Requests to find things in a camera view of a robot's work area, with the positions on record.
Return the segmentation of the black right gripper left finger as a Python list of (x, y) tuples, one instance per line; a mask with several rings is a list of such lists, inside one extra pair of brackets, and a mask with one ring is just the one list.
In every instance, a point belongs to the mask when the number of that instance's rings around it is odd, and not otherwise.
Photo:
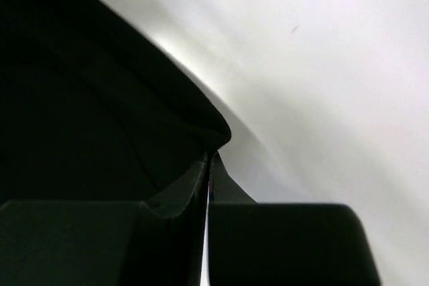
[(2, 285), (198, 285), (208, 156), (146, 201), (12, 200)]

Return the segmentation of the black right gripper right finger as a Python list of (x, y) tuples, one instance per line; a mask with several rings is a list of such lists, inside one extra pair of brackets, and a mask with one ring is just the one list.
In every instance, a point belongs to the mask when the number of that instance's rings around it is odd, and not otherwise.
[(258, 203), (210, 165), (211, 285), (380, 285), (365, 230), (344, 204)]

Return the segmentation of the black skirt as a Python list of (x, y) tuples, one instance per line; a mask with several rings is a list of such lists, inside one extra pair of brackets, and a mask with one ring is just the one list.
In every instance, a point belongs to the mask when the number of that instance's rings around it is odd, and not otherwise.
[(231, 138), (98, 0), (1, 0), (1, 199), (146, 200)]

